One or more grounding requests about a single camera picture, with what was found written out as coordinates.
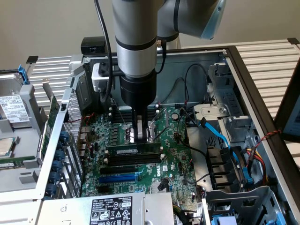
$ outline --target green circuit board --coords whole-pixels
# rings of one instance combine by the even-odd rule
[[[44,131],[44,136],[42,140],[42,153],[46,154],[49,140],[52,134],[52,130],[55,124],[55,120],[58,114],[58,111],[60,109],[60,106],[56,100],[56,97],[53,96],[51,99],[51,104],[50,104],[50,110],[49,110],[49,115],[48,115],[48,120],[45,125],[45,131]]]
[[[137,182],[118,182],[100,184],[100,169],[105,168],[105,148],[106,146],[128,144],[124,129],[130,127],[130,123],[111,124],[105,116],[98,115],[91,120],[89,126],[95,130],[91,138],[91,143],[98,143],[98,151],[94,152],[94,157],[90,157],[88,150],[85,151],[83,161],[84,181],[82,184],[82,197],[103,195],[98,192],[98,186],[109,186],[108,194],[134,193],[144,191],[146,194],[157,193],[157,186],[162,178],[169,179],[169,186],[173,203],[179,204],[183,209],[195,210],[196,200],[192,200],[192,193],[196,193],[195,185],[187,184],[179,171],[181,162],[183,171],[186,170],[190,160],[191,153],[188,148],[182,144],[177,144],[174,140],[174,133],[177,132],[177,121],[171,120],[172,113],[178,113],[179,109],[168,107],[167,113],[162,113],[155,121],[156,133],[158,134],[166,127],[168,128],[155,142],[161,142],[163,147],[164,159],[161,163],[135,165],[136,170],[142,172]],[[179,126],[179,133],[183,134],[183,120]],[[195,173],[192,168],[187,172],[186,177],[189,180],[195,180]]]

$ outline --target motherboard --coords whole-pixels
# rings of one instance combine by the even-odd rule
[[[188,184],[183,176],[186,173],[188,180],[195,180],[193,167],[188,167],[192,159],[191,152],[178,141],[178,135],[184,134],[184,122],[179,123],[178,134],[179,109],[167,107],[161,110],[165,113],[161,113],[154,121],[154,130],[156,134],[162,131],[163,133],[152,143],[152,145],[160,145],[161,161],[114,167],[120,170],[132,170],[134,167],[134,173],[137,174],[137,179],[134,181],[105,183],[103,179],[107,179],[107,175],[101,173],[109,168],[106,162],[107,149],[112,146],[125,146],[132,142],[131,123],[111,123],[107,115],[96,115],[90,119],[86,128],[82,127],[82,130],[91,129],[91,134],[84,134],[87,139],[86,145],[92,145],[93,152],[86,147],[82,163],[85,176],[81,197],[134,192],[159,193],[158,186],[163,181],[167,181],[169,187],[161,192],[171,192],[173,203],[183,209],[196,209],[196,187]]]

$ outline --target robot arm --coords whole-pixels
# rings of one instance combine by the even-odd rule
[[[179,33],[211,39],[225,0],[112,0],[121,96],[132,108],[136,143],[146,142],[147,107],[156,96],[157,39]]]

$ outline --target wall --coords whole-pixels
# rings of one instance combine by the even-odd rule
[[[100,5],[114,40],[111,0],[100,0]],[[299,0],[227,0],[212,41],[180,35],[181,45],[300,40],[299,9]],[[30,55],[80,53],[84,37],[101,34],[93,0],[0,0],[0,69],[16,68]]]

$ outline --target power supply label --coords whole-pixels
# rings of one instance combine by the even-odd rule
[[[132,197],[94,199],[90,225],[131,225]]]
[[[29,121],[23,101],[19,95],[0,97],[0,105],[11,123]]]

